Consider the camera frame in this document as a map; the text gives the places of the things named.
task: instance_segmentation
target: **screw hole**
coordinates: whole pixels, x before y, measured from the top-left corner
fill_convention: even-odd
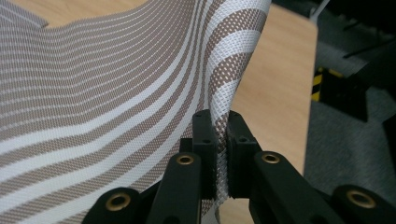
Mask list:
[[[264,154],[262,156],[262,160],[272,164],[280,162],[280,158],[273,154]]]
[[[183,155],[177,158],[177,163],[181,165],[189,165],[194,162],[194,158],[191,156]]]
[[[374,199],[361,191],[352,189],[346,193],[346,196],[357,206],[363,208],[374,208],[376,206]]]
[[[126,193],[115,193],[106,202],[106,209],[111,212],[120,211],[122,208],[128,206],[131,202],[131,197]]]

